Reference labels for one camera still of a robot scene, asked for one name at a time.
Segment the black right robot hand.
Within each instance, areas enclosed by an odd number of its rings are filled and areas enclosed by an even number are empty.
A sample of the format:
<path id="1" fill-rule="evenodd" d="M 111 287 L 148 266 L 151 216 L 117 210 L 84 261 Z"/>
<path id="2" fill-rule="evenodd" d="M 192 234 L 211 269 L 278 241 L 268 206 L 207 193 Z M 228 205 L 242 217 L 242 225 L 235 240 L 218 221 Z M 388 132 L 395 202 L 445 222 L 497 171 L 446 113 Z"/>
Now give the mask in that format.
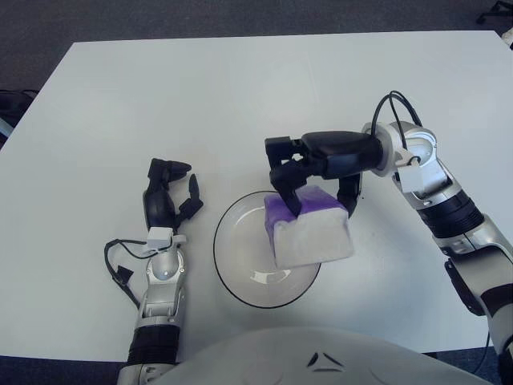
<path id="1" fill-rule="evenodd" d="M 353 214 L 361 192 L 362 173 L 382 161 L 381 142 L 361 132 L 310 132 L 300 139 L 288 136 L 268 138 L 265 151 L 269 160 L 271 185 L 295 217 L 302 204 L 297 190 L 311 176 L 337 180 L 337 200 Z"/>

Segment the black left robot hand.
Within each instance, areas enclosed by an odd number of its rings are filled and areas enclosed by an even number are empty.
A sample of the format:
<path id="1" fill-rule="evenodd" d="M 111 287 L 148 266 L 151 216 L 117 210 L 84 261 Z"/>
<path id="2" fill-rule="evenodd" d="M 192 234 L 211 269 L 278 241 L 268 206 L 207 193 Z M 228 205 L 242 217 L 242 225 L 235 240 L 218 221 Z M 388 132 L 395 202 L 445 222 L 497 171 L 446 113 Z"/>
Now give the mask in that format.
<path id="1" fill-rule="evenodd" d="M 177 233 L 184 221 L 190 220 L 204 205 L 193 173 L 188 180 L 189 198 L 176 209 L 170 195 L 170 183 L 181 180 L 192 170 L 190 164 L 153 158 L 147 177 L 149 184 L 143 193 L 143 208 L 147 228 L 163 227 Z"/>

